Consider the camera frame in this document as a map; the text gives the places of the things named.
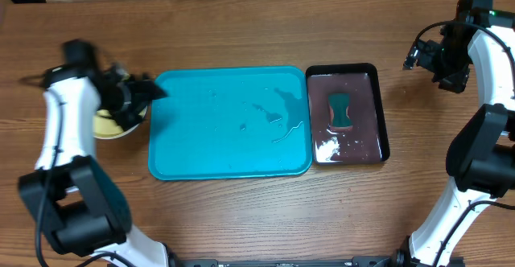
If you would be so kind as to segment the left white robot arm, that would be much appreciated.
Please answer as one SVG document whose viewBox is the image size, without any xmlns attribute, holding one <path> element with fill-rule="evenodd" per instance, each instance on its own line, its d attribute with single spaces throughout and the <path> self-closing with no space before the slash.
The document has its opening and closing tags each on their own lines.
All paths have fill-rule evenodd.
<svg viewBox="0 0 515 267">
<path fill-rule="evenodd" d="M 40 76 L 47 108 L 43 147 L 32 173 L 18 180 L 19 196 L 35 221 L 35 255 L 47 262 L 42 242 L 84 265 L 179 266 L 169 247 L 134 225 L 121 190 L 97 162 L 94 118 L 105 110 L 123 131 L 140 125 L 152 101 L 166 97 L 147 74 L 130 75 L 120 64 L 102 69 L 97 48 L 63 43 L 64 64 Z"/>
</svg>

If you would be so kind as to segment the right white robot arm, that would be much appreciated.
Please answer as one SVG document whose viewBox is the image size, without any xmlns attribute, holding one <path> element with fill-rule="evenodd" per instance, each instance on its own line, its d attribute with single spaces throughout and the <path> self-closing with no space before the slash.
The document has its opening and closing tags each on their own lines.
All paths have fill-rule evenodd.
<svg viewBox="0 0 515 267">
<path fill-rule="evenodd" d="M 439 88 L 462 93 L 476 74 L 479 108 L 449 145 L 442 195 L 424 223 L 383 266 L 462 266 L 453 250 L 476 218 L 514 188 L 514 15 L 493 0 L 459 0 L 439 24 L 440 42 L 415 38 L 403 67 L 433 73 Z"/>
</svg>

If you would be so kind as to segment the green sponge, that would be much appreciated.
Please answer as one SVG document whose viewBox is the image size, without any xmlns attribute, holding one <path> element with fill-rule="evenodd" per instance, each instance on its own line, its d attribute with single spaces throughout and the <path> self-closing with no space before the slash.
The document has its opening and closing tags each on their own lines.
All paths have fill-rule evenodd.
<svg viewBox="0 0 515 267">
<path fill-rule="evenodd" d="M 352 128 L 352 120 L 348 115 L 349 104 L 350 96 L 347 93 L 332 93 L 328 96 L 331 131 L 343 132 Z"/>
</svg>

